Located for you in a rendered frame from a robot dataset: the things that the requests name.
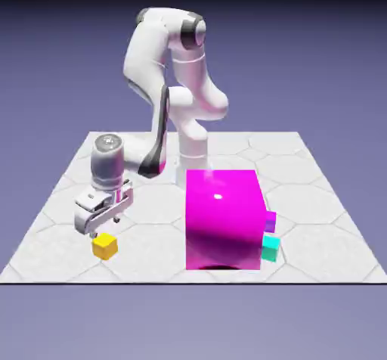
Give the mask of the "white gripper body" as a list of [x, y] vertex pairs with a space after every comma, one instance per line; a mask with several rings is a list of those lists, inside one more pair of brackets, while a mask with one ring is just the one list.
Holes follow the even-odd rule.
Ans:
[[89, 186], [75, 199], [75, 229], [80, 234], [90, 234], [125, 211], [132, 202], [132, 186], [122, 186], [115, 191], [101, 191]]

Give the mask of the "small yellow cube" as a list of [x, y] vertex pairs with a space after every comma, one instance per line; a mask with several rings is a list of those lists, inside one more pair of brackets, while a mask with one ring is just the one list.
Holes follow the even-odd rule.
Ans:
[[101, 233], [91, 241], [93, 254], [102, 260], [109, 260], [118, 252], [116, 237], [107, 233]]

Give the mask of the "large magenta box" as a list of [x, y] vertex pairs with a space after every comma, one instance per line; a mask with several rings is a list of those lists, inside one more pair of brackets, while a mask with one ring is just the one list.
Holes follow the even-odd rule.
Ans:
[[266, 206], [255, 170], [187, 171], [187, 270], [259, 270], [265, 223]]

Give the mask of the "small purple cube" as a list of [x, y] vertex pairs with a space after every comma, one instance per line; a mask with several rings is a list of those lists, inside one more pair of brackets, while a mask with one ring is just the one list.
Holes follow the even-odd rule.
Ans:
[[264, 232], [274, 233], [277, 222], [277, 214], [273, 211], [266, 211], [265, 213], [265, 229]]

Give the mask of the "small teal cube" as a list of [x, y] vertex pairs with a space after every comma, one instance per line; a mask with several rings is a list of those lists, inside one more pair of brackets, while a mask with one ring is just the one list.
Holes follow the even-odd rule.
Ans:
[[262, 240], [261, 257], [265, 261], [276, 262], [280, 249], [280, 238], [265, 235]]

